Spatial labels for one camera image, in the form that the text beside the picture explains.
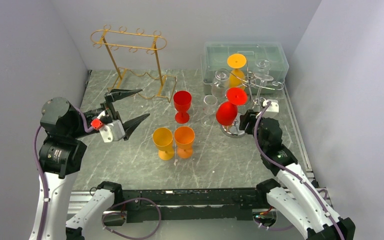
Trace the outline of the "orange goblet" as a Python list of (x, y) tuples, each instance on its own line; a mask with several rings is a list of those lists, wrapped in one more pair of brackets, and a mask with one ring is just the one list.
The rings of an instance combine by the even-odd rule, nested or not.
[(195, 132), (189, 126), (181, 126), (174, 132), (174, 140), (177, 146), (177, 155), (182, 159), (190, 158), (193, 153)]

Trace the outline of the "clear stemless glass front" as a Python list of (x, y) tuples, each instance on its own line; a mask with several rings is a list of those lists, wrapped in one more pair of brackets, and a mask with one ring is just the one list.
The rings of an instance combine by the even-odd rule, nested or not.
[(216, 98), (224, 98), (229, 86), (230, 72), (227, 69), (219, 69), (214, 72), (214, 78), (211, 84), (211, 94)]

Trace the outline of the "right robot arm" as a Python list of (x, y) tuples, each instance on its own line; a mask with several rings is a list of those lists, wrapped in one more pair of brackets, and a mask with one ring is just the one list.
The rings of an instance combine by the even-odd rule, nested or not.
[(252, 135), (270, 178), (256, 186), (256, 203), (278, 210), (305, 240), (352, 240), (356, 225), (341, 217), (307, 178), (296, 157), (283, 144), (276, 119), (247, 110), (240, 116), (239, 129)]

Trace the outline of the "silver wire glass rack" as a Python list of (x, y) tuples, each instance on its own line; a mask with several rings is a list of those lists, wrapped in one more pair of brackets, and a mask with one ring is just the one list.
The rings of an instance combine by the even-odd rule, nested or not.
[[(242, 130), (239, 130), (240, 125), (240, 115), (243, 115), (247, 110), (253, 110), (254, 106), (254, 98), (257, 93), (257, 89), (255, 88), (257, 86), (256, 79), (254, 77), (254, 74), (252, 71), (248, 71), (245, 74), (243, 81), (243, 85), (245, 86), (245, 92), (247, 92), (248, 100), (244, 105), (238, 106), (238, 113), (237, 116), (231, 125), (221, 125), (220, 129), (222, 133), (224, 133), (226, 136), (230, 138), (241, 138), (245, 136), (245, 132)], [(282, 82), (273, 80), (272, 82), (267, 84), (267, 87), (264, 87), (263, 90), (272, 90), (272, 91), (280, 91), (283, 90), (285, 85)], [(261, 96), (261, 105), (264, 100), (267, 100), (265, 97)]]

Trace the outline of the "clear ribbed wine glass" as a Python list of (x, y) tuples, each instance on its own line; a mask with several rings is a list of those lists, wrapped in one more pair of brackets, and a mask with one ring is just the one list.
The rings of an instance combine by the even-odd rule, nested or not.
[(266, 58), (258, 58), (254, 62), (257, 67), (257, 73), (268, 75), (271, 69), (271, 62)]

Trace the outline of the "gold wire glass rack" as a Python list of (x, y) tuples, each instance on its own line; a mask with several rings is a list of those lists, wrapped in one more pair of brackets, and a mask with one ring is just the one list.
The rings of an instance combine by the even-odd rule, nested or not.
[[(146, 100), (156, 98), (165, 99), (169, 103), (172, 101), (178, 79), (174, 75), (162, 73), (159, 52), (167, 47), (168, 41), (162, 36), (161, 31), (155, 30), (153, 33), (147, 34), (144, 29), (139, 27), (134, 32), (130, 32), (125, 26), (120, 26), (118, 29), (112, 29), (110, 24), (106, 24), (103, 28), (95, 30), (90, 35), (90, 40), (93, 47), (97, 49), (104, 47), (106, 49), (116, 70), (117, 78), (112, 86), (107, 88), (108, 92), (119, 89), (126, 74), (130, 73), (138, 78), (148, 77), (153, 81), (159, 82), (159, 87), (155, 94), (145, 96), (143, 93), (140, 93), (139, 96), (141, 98)], [(144, 73), (136, 73), (130, 68), (118, 66), (113, 52), (118, 51), (119, 49), (127, 49), (130, 53), (144, 51), (146, 54), (154, 56), (157, 67), (157, 75), (153, 76), (148, 71), (145, 71)]]

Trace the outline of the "tall clear flute glass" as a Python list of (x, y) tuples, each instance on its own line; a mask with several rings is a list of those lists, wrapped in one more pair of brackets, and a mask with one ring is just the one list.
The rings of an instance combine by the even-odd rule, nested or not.
[(267, 87), (268, 83), (272, 82), (274, 78), (268, 74), (257, 72), (254, 74), (255, 83), (257, 86), (257, 93), (254, 98), (254, 105), (252, 107), (253, 110), (259, 112), (261, 110), (262, 100), (261, 100), (261, 92), (263, 88)]

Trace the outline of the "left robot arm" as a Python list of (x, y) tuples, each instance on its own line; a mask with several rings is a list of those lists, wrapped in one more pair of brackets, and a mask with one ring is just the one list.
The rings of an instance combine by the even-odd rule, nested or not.
[(103, 224), (107, 209), (122, 210), (127, 203), (121, 184), (104, 181), (73, 217), (68, 217), (72, 189), (87, 150), (82, 137), (99, 134), (105, 143), (128, 140), (147, 115), (122, 121), (114, 102), (137, 94), (136, 89), (112, 89), (97, 109), (82, 112), (64, 97), (48, 100), (41, 109), (40, 128), (46, 138), (34, 148), (39, 173), (39, 197), (32, 240), (87, 240)]

